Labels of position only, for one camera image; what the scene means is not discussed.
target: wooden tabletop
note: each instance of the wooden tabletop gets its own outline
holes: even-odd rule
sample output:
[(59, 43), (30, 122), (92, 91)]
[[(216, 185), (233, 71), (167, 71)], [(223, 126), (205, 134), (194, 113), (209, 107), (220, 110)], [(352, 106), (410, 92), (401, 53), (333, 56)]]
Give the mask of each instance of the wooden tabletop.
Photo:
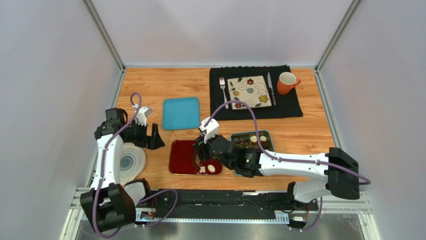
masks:
[[(175, 140), (195, 140), (198, 129), (162, 129), (163, 102), (171, 98), (197, 97), (200, 107), (200, 120), (210, 116), (209, 68), (128, 68), (125, 74), (117, 108), (125, 109), (132, 115), (130, 95), (139, 92), (142, 105), (150, 106), (153, 113), (148, 117), (148, 135), (152, 123), (157, 123), (165, 147), (144, 149), (146, 165), (137, 178), (145, 178), (155, 189), (214, 189), (214, 190), (287, 190), (293, 181), (307, 178), (274, 175), (247, 178), (236, 176), (223, 167), (220, 175), (173, 175), (169, 172), (171, 145)], [(312, 69), (291, 69), (301, 79), (296, 87), (303, 117), (259, 119), (260, 130), (271, 134), (275, 151), (286, 154), (324, 153), (332, 147), (333, 140), (321, 102), (317, 83)], [(252, 120), (218, 121), (219, 134), (229, 139), (238, 132), (254, 131)]]

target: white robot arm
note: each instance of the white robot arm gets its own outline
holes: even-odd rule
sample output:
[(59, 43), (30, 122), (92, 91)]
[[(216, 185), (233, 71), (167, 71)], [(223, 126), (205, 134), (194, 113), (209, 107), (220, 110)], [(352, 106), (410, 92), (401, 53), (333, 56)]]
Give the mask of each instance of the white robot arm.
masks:
[(81, 195), (80, 204), (95, 232), (133, 224), (136, 205), (150, 191), (145, 179), (128, 182), (124, 187), (120, 185), (120, 156), (124, 143), (151, 150), (165, 146), (156, 123), (152, 124), (151, 136), (147, 135), (147, 116), (151, 112), (150, 107), (143, 106), (128, 122), (124, 109), (108, 109), (106, 121), (94, 133), (98, 148), (96, 170), (91, 189)]
[[(241, 148), (218, 134), (219, 124), (214, 119), (205, 126), (208, 119), (201, 122), (200, 136), (193, 146), (200, 160), (213, 158), (236, 174), (248, 178), (270, 175), (310, 178), (288, 185), (288, 201), (306, 204), (327, 195), (349, 200), (360, 198), (358, 177), (341, 170), (344, 168), (358, 173), (358, 163), (340, 148), (331, 147), (330, 152), (309, 155)], [(340, 169), (326, 165), (329, 162)]]

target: white wall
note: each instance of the white wall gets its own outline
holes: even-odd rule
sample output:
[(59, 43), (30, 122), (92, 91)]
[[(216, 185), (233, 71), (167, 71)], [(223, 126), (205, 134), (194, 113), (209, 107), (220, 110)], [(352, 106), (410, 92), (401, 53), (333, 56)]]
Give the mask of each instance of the white wall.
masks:
[(1, 239), (58, 239), (119, 71), (82, 1), (0, 2)]
[(322, 72), (384, 240), (425, 239), (426, 1), (365, 0)]
[(352, 0), (94, 0), (126, 65), (315, 65)]

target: cable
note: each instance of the cable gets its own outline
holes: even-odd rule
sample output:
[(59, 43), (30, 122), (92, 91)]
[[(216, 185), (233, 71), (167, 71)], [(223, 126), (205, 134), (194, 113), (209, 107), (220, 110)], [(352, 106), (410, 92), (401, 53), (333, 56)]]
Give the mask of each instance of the cable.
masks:
[(204, 124), (204, 127), (207, 127), (207, 125), (210, 123), (210, 121), (215, 117), (215, 115), (219, 112), (220, 109), (222, 109), (223, 107), (225, 107), (228, 104), (232, 104), (232, 103), (239, 103), (244, 105), (247, 110), (250, 112), (251, 117), (253, 118), (254, 121), (254, 129), (256, 131), (256, 137), (257, 137), (257, 144), (259, 146), (259, 149), (268, 157), (270, 157), (271, 159), (274, 160), (278, 160), (278, 161), (285, 161), (285, 162), (290, 162), (290, 163), (304, 163), (304, 164), (324, 164), (324, 165), (328, 165), (330, 167), (339, 169), (343, 172), (349, 173), (359, 179), (364, 180), (365, 182), (360, 182), (359, 185), (369, 185), (372, 183), (372, 181), (370, 181), (368, 178), (366, 178), (365, 176), (362, 176), (359, 173), (356, 173), (352, 170), (349, 170), (343, 166), (339, 166), (337, 164), (331, 163), (331, 162), (327, 162), (327, 161), (315, 161), (315, 160), (296, 160), (296, 159), (286, 159), (286, 158), (282, 158), (282, 157), (276, 157), (272, 154), (270, 154), (269, 152), (267, 152), (264, 147), (261, 144), (261, 139), (259, 137), (259, 129), (258, 129), (258, 121), (256, 120), (256, 116), (255, 113), (253, 112), (253, 110), (243, 101), (239, 101), (239, 100), (230, 100), (227, 101), (225, 103), (223, 103), (222, 105), (220, 105), (218, 108), (216, 108), (216, 110), (213, 112), (213, 114), (210, 116), (210, 118), (208, 119), (208, 121)]
[(280, 209), (281, 212), (283, 212), (285, 214), (291, 214), (292, 212), (294, 212), (296, 210), (295, 206), (289, 204), (288, 202), (284, 202), (284, 204), (287, 205), (287, 207), (291, 207), (291, 211), (286, 211), (286, 210)]
[(142, 216), (142, 217), (148, 217), (148, 218), (153, 217), (153, 215), (150, 215), (150, 214), (144, 214), (144, 213), (142, 213), (142, 214), (141, 214), (141, 216)]
[(162, 193), (169, 192), (169, 191), (174, 192), (174, 203), (173, 203), (173, 206), (171, 207), (171, 209), (168, 211), (168, 213), (166, 215), (164, 215), (160, 220), (158, 220), (158, 221), (156, 221), (154, 223), (151, 223), (151, 224), (148, 224), (148, 225), (142, 224), (142, 225), (138, 225), (138, 227), (152, 227), (152, 226), (155, 226), (155, 225), (161, 223), (165, 218), (167, 218), (173, 212), (173, 210), (176, 207), (176, 203), (178, 203), (178, 192), (176, 190), (174, 190), (174, 189), (164, 189), (164, 190), (161, 190), (161, 191), (159, 191), (159, 192), (157, 192), (157, 193), (155, 193), (155, 194), (153, 194), (153, 195), (151, 195), (151, 196), (149, 196), (147, 198), (144, 198), (144, 199), (140, 200), (138, 204), (142, 204), (142, 203), (144, 203), (144, 202), (146, 202), (146, 201), (148, 201), (148, 200), (150, 200), (152, 198), (157, 197), (158, 195), (160, 195)]
[(151, 213), (152, 213), (152, 216), (153, 216), (154, 218), (156, 217), (156, 212), (157, 212), (157, 198), (154, 198), (154, 199), (152, 199), (152, 201), (151, 201)]
[(295, 229), (296, 231), (298, 231), (298, 232), (302, 232), (302, 231), (309, 231), (309, 230), (311, 230), (311, 229), (313, 229), (314, 227), (315, 227), (315, 225), (317, 225), (317, 223), (318, 223), (318, 221), (320, 220), (320, 217), (321, 217), (321, 212), (323, 211), (323, 197), (320, 197), (319, 198), (319, 210), (318, 210), (318, 216), (316, 216), (316, 219), (315, 219), (315, 221), (312, 223), (312, 225), (310, 225), (309, 227), (306, 227), (306, 228), (303, 228), (303, 229), (301, 229), (301, 228), (299, 228), (299, 229)]
[(309, 204), (306, 204), (306, 222), (308, 221), (309, 217)]
[(130, 102), (132, 105), (134, 105), (133, 103), (133, 96), (136, 95), (139, 98), (139, 105), (136, 108), (136, 111), (134, 112), (133, 116), (130, 118), (130, 120), (127, 121), (127, 123), (121, 127), (116, 133), (114, 133), (114, 135), (112, 135), (112, 137), (106, 142), (103, 150), (102, 150), (102, 158), (101, 158), (101, 164), (100, 164), (100, 179), (99, 179), (99, 184), (97, 185), (95, 194), (94, 194), (94, 200), (93, 200), (93, 208), (92, 208), (92, 223), (93, 223), (93, 229), (94, 232), (101, 238), (103, 239), (110, 239), (112, 237), (114, 237), (115, 235), (117, 235), (121, 229), (121, 227), (117, 228), (117, 230), (115, 230), (114, 233), (112, 233), (111, 235), (105, 235), (102, 234), (102, 232), (99, 230), (98, 227), (98, 220), (96, 219), (96, 211), (98, 208), (98, 199), (99, 199), (99, 193), (101, 191), (101, 187), (102, 187), (102, 183), (104, 182), (104, 165), (105, 165), (105, 157), (107, 154), (107, 150), (108, 150), (108, 146), (110, 145), (110, 143), (114, 140), (115, 137), (117, 137), (124, 129), (127, 128), (127, 126), (130, 125), (130, 123), (133, 122), (133, 120), (135, 119), (136, 115), (139, 113), (139, 110), (141, 109), (141, 104), (142, 104), (142, 97), (138, 92), (134, 92), (130, 95)]

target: red tray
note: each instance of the red tray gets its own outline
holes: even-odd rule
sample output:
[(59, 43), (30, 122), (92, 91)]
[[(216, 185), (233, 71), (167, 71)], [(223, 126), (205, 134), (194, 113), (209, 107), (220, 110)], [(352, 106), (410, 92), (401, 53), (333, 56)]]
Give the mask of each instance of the red tray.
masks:
[[(222, 164), (213, 158), (207, 161), (198, 160), (197, 153), (193, 149), (194, 140), (176, 140), (171, 144), (170, 162), (168, 170), (176, 175), (219, 175), (222, 172)], [(213, 165), (215, 172), (210, 172), (208, 165)], [(200, 166), (205, 167), (205, 173), (200, 173)]]

